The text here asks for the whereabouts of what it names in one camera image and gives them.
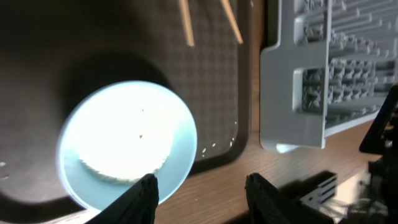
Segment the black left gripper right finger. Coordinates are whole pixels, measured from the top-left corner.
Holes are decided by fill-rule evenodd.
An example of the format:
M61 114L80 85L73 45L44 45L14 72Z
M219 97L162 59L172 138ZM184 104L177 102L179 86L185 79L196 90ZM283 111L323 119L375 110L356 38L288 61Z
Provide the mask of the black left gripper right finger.
M334 224L332 218L282 195L258 173L246 177L245 190L252 224Z

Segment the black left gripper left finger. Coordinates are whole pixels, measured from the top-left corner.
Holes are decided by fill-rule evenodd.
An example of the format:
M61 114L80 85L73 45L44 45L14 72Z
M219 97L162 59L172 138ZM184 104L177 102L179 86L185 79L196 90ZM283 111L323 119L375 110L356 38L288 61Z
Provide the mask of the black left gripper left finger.
M154 224L158 204L158 180L146 174L86 224Z

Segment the light blue bowl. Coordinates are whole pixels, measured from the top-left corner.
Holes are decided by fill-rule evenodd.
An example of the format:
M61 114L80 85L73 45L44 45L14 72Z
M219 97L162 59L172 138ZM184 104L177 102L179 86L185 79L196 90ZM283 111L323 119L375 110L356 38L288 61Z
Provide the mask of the light blue bowl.
M57 143L58 176L74 202L102 211L146 174L159 202L192 169L197 127L174 92L144 81L118 82L87 96L70 113Z

